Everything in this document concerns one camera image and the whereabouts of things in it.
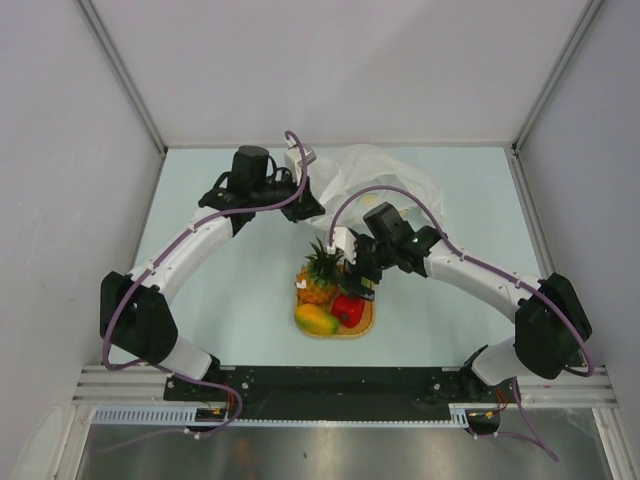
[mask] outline wire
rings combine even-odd
[[[251,207],[251,208],[233,208],[230,210],[224,210],[224,211],[219,211],[216,213],[213,213],[212,215],[209,215],[197,222],[195,222],[194,224],[194,228],[193,230],[191,229],[187,229],[184,232],[182,232],[180,235],[178,235],[178,237],[171,242],[171,244],[153,261],[152,264],[152,268],[157,268],[159,267],[162,262],[164,262],[166,260],[166,258],[176,249],[178,248],[178,246],[186,239],[188,238],[191,234],[195,233],[200,227],[202,227],[203,225],[212,222],[214,220],[216,220],[217,218],[220,218],[222,216],[229,216],[229,215],[237,215],[237,214],[243,214],[243,213],[259,213],[259,212],[266,212],[269,210],[277,210],[279,208],[282,208],[286,205],[289,205],[290,203],[294,202],[295,200],[297,200],[302,193],[304,192],[304,189],[307,185],[307,155],[305,153],[305,149],[304,146],[302,145],[302,142],[300,141],[300,139],[298,138],[298,136],[291,132],[290,130],[287,130],[284,133],[284,136],[287,140],[293,139],[295,141],[296,146],[298,147],[298,150],[300,151],[300,157],[301,157],[301,163],[302,163],[302,178],[300,179],[300,185],[298,186],[298,189],[295,191],[295,193],[293,195],[291,195],[289,198],[282,200],[281,202],[277,202],[274,203],[273,205],[267,205],[264,207]],[[104,364],[104,366],[107,368],[107,370],[123,370],[125,368],[134,366],[134,365],[138,365],[139,363],[142,362],[142,360],[133,360],[131,362],[127,362],[127,363],[123,363],[123,364],[113,364],[109,361],[109,353],[111,352],[111,338],[113,336],[113,331],[116,328],[116,325],[118,323],[118,320],[120,320],[120,316],[122,315],[122,312],[124,311],[124,309],[127,307],[127,305],[129,304],[129,302],[131,301],[131,297],[133,297],[133,294],[136,292],[136,290],[138,289],[138,287],[149,277],[149,275],[151,275],[151,270],[147,269],[145,270],[142,275],[140,275],[140,277],[138,277],[138,279],[136,279],[136,281],[131,285],[131,287],[129,287],[129,289],[126,291],[126,293],[124,294],[124,296],[122,297],[122,300],[120,300],[120,303],[118,304],[118,306],[116,307],[115,311],[113,312],[113,315],[111,316],[111,319],[109,321],[109,325],[107,326],[107,330],[104,334],[104,339],[102,342],[102,363]],[[172,372],[160,365],[155,365],[156,368],[158,368],[159,370],[168,373],[170,375],[173,375],[175,378],[178,378],[182,381],[188,382],[188,383],[192,383],[194,385],[199,385],[199,386],[203,386],[203,387],[211,387],[211,388],[216,388],[218,390],[224,390],[227,393],[230,393],[231,395],[234,396],[234,398],[238,401],[238,407],[236,408],[236,412],[229,416],[228,419],[226,421],[224,421],[222,424],[220,424],[215,430],[211,431],[211,432],[206,432],[205,434],[200,434],[200,436],[196,436],[196,438],[200,438],[200,437],[207,437],[210,435],[213,435],[215,433],[218,433],[222,430],[224,430],[227,426],[229,426],[233,421],[235,421],[240,414],[242,413],[242,407],[243,407],[243,403],[242,403],[242,397],[240,396],[240,394],[234,390],[231,387],[228,387],[226,385],[221,385],[218,383],[212,383],[212,382],[206,382],[203,380],[196,380],[193,378],[189,378],[185,375],[181,375],[179,373],[176,372]],[[144,435],[142,437],[139,437],[137,439],[132,439],[129,440],[127,442],[123,442],[121,444],[118,445],[114,445],[112,447],[109,447],[107,449],[101,450],[101,452],[110,452],[113,450],[116,450],[118,448],[122,448],[124,446],[128,446],[128,445],[132,445],[135,444],[139,441],[142,440],[146,440],[147,438],[151,438],[151,437],[155,437],[156,435],[161,435],[164,433],[176,433],[176,429],[165,429],[165,430],[159,430],[157,432],[153,432],[152,434],[147,434]]]
[[[329,245],[333,244],[334,231],[335,231],[335,228],[336,228],[336,224],[338,223],[338,218],[340,217],[342,212],[356,198],[360,197],[361,195],[363,195],[365,193],[368,193],[368,192],[371,192],[371,191],[374,191],[374,190],[389,190],[389,191],[392,191],[392,192],[400,193],[400,194],[402,194],[402,195],[404,195],[406,197],[409,197],[411,200],[413,200],[424,211],[424,213],[427,215],[429,220],[431,220],[431,223],[433,224],[433,226],[437,230],[438,234],[440,235],[440,237],[442,238],[444,243],[447,245],[447,247],[449,247],[449,249],[456,256],[458,256],[461,259],[463,259],[465,261],[468,261],[468,262],[470,262],[470,263],[472,263],[474,265],[477,265],[478,267],[483,268],[483,269],[485,269],[485,270],[487,270],[487,271],[489,271],[491,273],[494,273],[494,274],[498,275],[499,277],[504,278],[505,280],[515,284],[516,286],[525,289],[531,295],[533,295],[534,297],[536,297],[540,301],[542,301],[562,321],[562,323],[567,328],[567,330],[569,330],[569,332],[571,333],[571,335],[575,339],[576,343],[580,347],[580,350],[582,350],[582,353],[584,354],[585,361],[587,363],[587,371],[586,372],[581,372],[579,370],[575,370],[575,369],[567,367],[567,366],[564,367],[564,370],[569,372],[569,373],[571,373],[571,374],[573,374],[573,375],[577,375],[577,376],[580,376],[580,377],[590,377],[590,376],[593,375],[593,373],[595,372],[595,363],[593,361],[593,357],[591,356],[591,352],[587,348],[587,345],[585,344],[584,340],[582,339],[582,336],[578,333],[578,331],[573,326],[573,324],[571,323],[569,318],[564,314],[564,312],[562,310],[560,310],[560,308],[555,303],[553,303],[549,298],[547,298],[546,295],[540,293],[537,288],[535,288],[535,287],[533,287],[533,286],[531,286],[531,285],[529,285],[529,284],[527,284],[525,282],[520,281],[520,279],[518,279],[517,277],[511,275],[510,273],[505,272],[505,271],[501,270],[500,268],[494,267],[491,264],[483,262],[480,259],[477,259],[475,257],[472,257],[472,256],[464,254],[462,252],[462,250],[460,250],[458,247],[456,247],[451,242],[451,240],[449,240],[449,236],[442,229],[442,227],[440,226],[440,223],[438,222],[436,217],[433,215],[433,213],[431,213],[431,210],[429,210],[429,208],[427,208],[427,206],[418,197],[416,197],[415,195],[413,195],[410,192],[407,192],[406,190],[403,190],[403,189],[398,188],[398,187],[393,187],[393,186],[390,186],[390,185],[379,185],[379,186],[372,186],[372,187],[363,188],[359,192],[356,192],[353,195],[351,195],[349,198],[347,198],[347,200],[345,200],[345,202],[340,206],[340,208],[338,208],[338,210],[336,211],[336,214],[333,217],[333,220],[331,220],[331,226],[329,227]],[[522,408],[522,403],[520,401],[520,395],[518,393],[518,381],[515,378],[513,379],[512,387],[513,387],[514,397],[515,397],[516,403],[518,405],[518,410],[522,414],[522,418],[524,419],[525,423],[529,427],[529,430],[531,430],[531,433],[533,433],[534,437],[536,437],[536,440],[533,440],[533,439],[531,439],[531,438],[529,438],[529,437],[527,437],[525,435],[522,435],[522,434],[519,434],[519,433],[514,433],[514,432],[506,432],[506,433],[501,433],[501,434],[497,434],[497,435],[489,435],[489,436],[490,437],[502,436],[502,437],[520,438],[521,440],[529,441],[529,442],[534,443],[535,445],[539,446],[540,448],[542,448],[545,452],[547,452],[547,454],[555,462],[559,462],[560,459],[558,458],[558,456],[542,441],[542,439],[538,435],[538,432],[535,430],[533,424],[531,423],[531,421],[527,417],[527,415],[526,415],[526,413],[524,411],[524,408]]]
[[[231,412],[233,411],[233,407],[236,404],[236,397],[234,397],[231,394],[227,395],[227,402],[229,404],[229,406],[227,407],[227,416],[229,416],[231,415]]]
[[[498,410],[498,413],[504,412],[509,406],[509,400],[507,399],[507,396],[502,392],[502,389],[499,387],[496,389],[496,394],[498,395],[498,399],[501,401],[501,403],[504,404],[504,406],[501,407],[500,410]]]
[[[466,431],[470,435],[473,435],[474,440],[477,438],[516,438],[518,440],[524,440],[525,442],[533,443],[535,446],[544,450],[547,453],[547,455],[551,457],[551,460],[558,463],[560,461],[560,457],[558,457],[558,455],[556,455],[556,453],[553,450],[551,450],[551,448],[549,448],[549,446],[546,443],[544,443],[542,438],[540,438],[540,435],[534,428],[533,424],[531,423],[531,420],[529,420],[529,416],[527,415],[527,412],[524,411],[524,407],[522,406],[522,399],[520,398],[520,391],[519,391],[520,387],[518,385],[517,379],[514,378],[511,381],[511,388],[513,389],[513,397],[516,400],[516,405],[518,406],[520,415],[522,415],[522,419],[524,420],[524,423],[527,424],[527,427],[529,427],[529,430],[531,431],[535,439],[531,437],[527,437],[526,435],[523,435],[522,433],[517,433],[517,432],[496,432],[494,434],[489,434],[489,435],[478,435],[473,430],[471,430],[470,427],[467,428]]]

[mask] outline pineapple crown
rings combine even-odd
[[[342,252],[336,251],[336,253],[329,253],[325,249],[322,241],[316,237],[318,244],[313,242],[314,253],[307,255],[305,258],[309,260],[309,276],[311,279],[319,285],[335,284],[340,277],[340,268],[338,262],[342,258]]]

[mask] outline mango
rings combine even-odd
[[[311,303],[297,307],[293,317],[302,331],[312,335],[330,337],[340,328],[340,320]]]

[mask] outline white wall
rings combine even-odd
[[[0,478],[98,356],[102,277],[132,258],[160,160],[70,0],[0,22]]]
[[[169,146],[510,142],[587,0],[95,0]]]
[[[611,0],[523,149],[553,257],[640,448],[640,2]]]

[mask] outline metal floor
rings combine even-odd
[[[94,426],[78,479],[612,478],[590,410],[538,410],[530,416],[561,463],[517,440],[474,442],[462,430],[395,427],[231,428],[198,442],[168,434],[99,454],[93,452],[150,429]],[[501,430],[525,428],[517,411],[506,412]]]

